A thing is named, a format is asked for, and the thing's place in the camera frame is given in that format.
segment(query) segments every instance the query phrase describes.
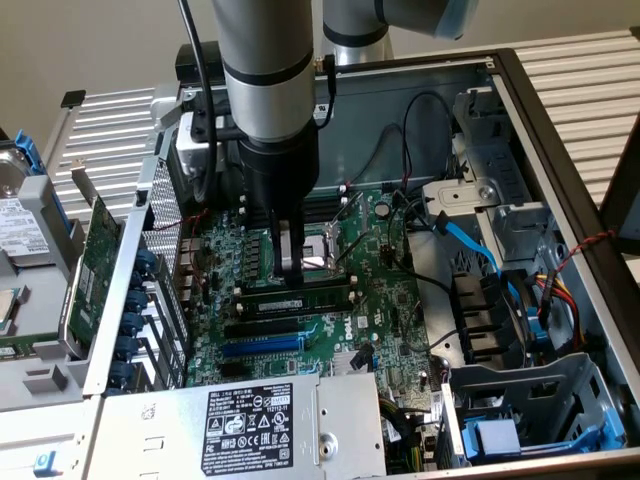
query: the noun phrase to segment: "black pcie slot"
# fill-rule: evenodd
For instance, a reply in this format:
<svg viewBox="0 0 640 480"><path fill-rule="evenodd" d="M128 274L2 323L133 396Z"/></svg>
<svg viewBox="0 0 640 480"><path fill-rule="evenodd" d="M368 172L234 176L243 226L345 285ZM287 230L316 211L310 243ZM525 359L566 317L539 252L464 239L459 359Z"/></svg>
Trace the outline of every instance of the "black pcie slot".
<svg viewBox="0 0 640 480"><path fill-rule="evenodd" d="M226 338L265 337L269 335L294 333L299 330L298 320L296 318L289 318L285 320L227 325L224 327L224 336Z"/></svg>
<svg viewBox="0 0 640 480"><path fill-rule="evenodd" d="M253 320L264 320L266 318L278 319L278 318L297 318L306 317L310 315L322 315L324 313L342 313L350 312L353 310L353 304L345 302L337 305L326 305L320 307L308 307L308 308L296 308L291 310L282 311L269 311L269 312L244 312L240 316L240 320L243 322L250 322Z"/></svg>
<svg viewBox="0 0 640 480"><path fill-rule="evenodd" d="M315 289L321 288L334 288L334 287L347 287L349 286L349 276L344 275L339 278L331 278L329 280L317 280L310 281L296 288L295 290L289 289L286 285L266 285L264 287L244 287L242 289L242 299L257 295L270 295L270 294L287 294L287 293L300 293L309 292Z"/></svg>
<svg viewBox="0 0 640 480"><path fill-rule="evenodd" d="M340 198L320 197L308 198L304 201L303 211L305 223L323 223L333 220L333 217L340 211ZM260 205L251 203L249 215L246 221L247 230L269 228L269 217L267 217Z"/></svg>

